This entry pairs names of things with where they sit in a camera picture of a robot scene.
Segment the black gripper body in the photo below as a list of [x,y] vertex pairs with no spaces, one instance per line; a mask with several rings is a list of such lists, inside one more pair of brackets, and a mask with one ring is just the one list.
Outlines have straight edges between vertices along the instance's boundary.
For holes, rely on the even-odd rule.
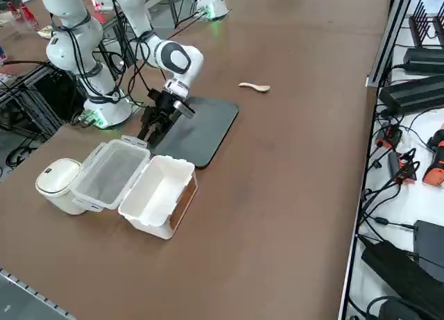
[[180,114],[181,111],[177,108],[178,102],[182,102],[182,99],[166,90],[158,91],[151,89],[148,93],[148,97],[154,102],[154,106],[151,108],[151,119],[155,120],[158,117],[170,117],[173,114]]

